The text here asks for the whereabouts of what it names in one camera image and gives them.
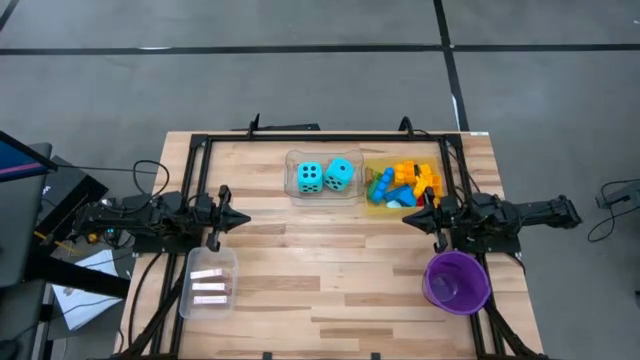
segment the cyan die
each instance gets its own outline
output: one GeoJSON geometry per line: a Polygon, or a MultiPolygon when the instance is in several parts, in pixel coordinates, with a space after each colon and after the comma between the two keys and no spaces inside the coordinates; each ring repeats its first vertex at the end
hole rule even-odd
{"type": "Polygon", "coordinates": [[[322,165],[306,162],[298,165],[298,191],[315,193],[322,191],[322,165]]]}
{"type": "Polygon", "coordinates": [[[348,160],[335,158],[324,173],[324,183],[331,190],[342,191],[353,178],[354,168],[348,160]]]}

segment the plastic box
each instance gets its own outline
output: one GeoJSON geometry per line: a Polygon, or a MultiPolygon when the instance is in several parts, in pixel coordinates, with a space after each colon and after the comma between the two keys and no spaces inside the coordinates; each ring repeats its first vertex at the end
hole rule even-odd
{"type": "Polygon", "coordinates": [[[238,286],[238,259],[236,253],[228,248],[221,247],[219,252],[213,252],[206,247],[199,247],[189,252],[187,258],[187,270],[182,298],[180,300],[180,315],[185,319],[222,319],[233,311],[238,286]],[[220,278],[191,279],[191,272],[211,269],[222,269],[226,273],[227,286],[231,288],[231,294],[227,295],[226,304],[194,304],[195,296],[218,295],[210,291],[193,290],[194,283],[220,283],[220,278]]]}
{"type": "Polygon", "coordinates": [[[350,206],[362,201],[364,187],[364,158],[359,150],[346,153],[304,153],[291,150],[285,159],[284,191],[296,206],[350,206]],[[329,190],[326,186],[318,193],[298,191],[298,165],[305,162],[317,162],[322,165],[322,173],[327,170],[333,159],[341,157],[348,160],[354,168],[353,178],[343,191],[329,190]]]}
{"type": "MultiPolygon", "coordinates": [[[[440,167],[438,163],[438,159],[435,157],[394,157],[394,158],[380,158],[380,159],[367,159],[364,162],[364,169],[369,168],[379,173],[384,173],[384,170],[388,167],[393,167],[394,165],[412,160],[416,164],[428,164],[431,168],[431,172],[434,175],[440,175],[440,167]]],[[[389,187],[387,191],[394,189],[393,184],[389,187]]],[[[416,213],[418,210],[422,209],[422,207],[401,207],[401,208],[388,208],[386,203],[383,201],[380,205],[376,205],[372,203],[368,198],[365,190],[364,194],[365,202],[366,202],[366,214],[368,216],[391,216],[391,217],[404,217],[413,213],[416,213]]]]}

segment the computer monitor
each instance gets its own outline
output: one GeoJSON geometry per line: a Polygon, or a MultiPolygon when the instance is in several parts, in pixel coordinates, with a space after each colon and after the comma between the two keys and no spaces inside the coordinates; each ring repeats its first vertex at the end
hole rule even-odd
{"type": "Polygon", "coordinates": [[[0,131],[0,182],[43,175],[58,166],[27,145],[0,131]]]}

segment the wooden table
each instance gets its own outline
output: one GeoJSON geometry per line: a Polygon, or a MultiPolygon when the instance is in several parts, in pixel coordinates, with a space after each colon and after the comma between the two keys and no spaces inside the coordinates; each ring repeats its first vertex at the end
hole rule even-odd
{"type": "MultiPolygon", "coordinates": [[[[191,135],[167,135],[160,160],[171,172],[167,191],[180,189],[191,135]]],[[[502,196],[489,136],[465,133],[463,143],[469,171],[482,191],[502,196]]],[[[185,320],[179,357],[255,359],[269,351],[276,359],[369,358],[371,352],[396,359],[474,359],[469,318],[440,310],[421,293],[425,265],[434,256],[433,236],[399,219],[367,217],[362,204],[294,207],[283,190],[284,159],[292,149],[440,159],[438,146],[426,142],[214,143],[207,190],[217,194],[220,185],[229,185],[233,208],[253,220],[221,237],[222,246],[232,247],[239,260],[235,311],[218,321],[185,320]]],[[[163,182],[164,175],[158,175],[156,187],[163,182]]],[[[133,292],[152,257],[136,262],[122,320],[125,334],[133,292]]],[[[166,257],[143,284],[134,334],[158,306],[166,257]]],[[[541,352],[522,269],[505,255],[487,259],[498,308],[524,342],[541,352]]],[[[173,319],[172,311],[162,352],[169,349],[173,319]]],[[[481,319],[492,352],[484,313],[481,319]]]]}

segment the blue toy block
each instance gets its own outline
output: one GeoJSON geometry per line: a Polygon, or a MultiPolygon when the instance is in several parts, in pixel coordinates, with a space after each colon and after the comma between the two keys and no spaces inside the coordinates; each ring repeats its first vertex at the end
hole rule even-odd
{"type": "Polygon", "coordinates": [[[384,170],[384,174],[382,174],[382,177],[378,182],[378,187],[376,187],[376,190],[373,192],[373,195],[371,196],[372,203],[379,204],[382,201],[382,198],[384,197],[384,193],[387,191],[387,188],[389,188],[389,185],[391,185],[392,181],[393,181],[393,168],[388,167],[384,170]]]}
{"type": "Polygon", "coordinates": [[[407,188],[411,189],[411,186],[409,185],[403,185],[397,189],[393,189],[391,191],[389,191],[388,193],[384,194],[384,201],[389,202],[389,201],[394,201],[396,200],[400,194],[405,191],[407,188]]]}
{"type": "Polygon", "coordinates": [[[322,165],[306,162],[298,165],[298,191],[316,193],[322,191],[322,165]]]}
{"type": "Polygon", "coordinates": [[[355,169],[348,160],[335,158],[324,172],[324,183],[331,190],[342,191],[349,186],[355,169]]]}
{"type": "Polygon", "coordinates": [[[416,207],[418,200],[413,196],[413,190],[407,186],[407,189],[403,189],[395,201],[399,202],[402,206],[416,207]]]}

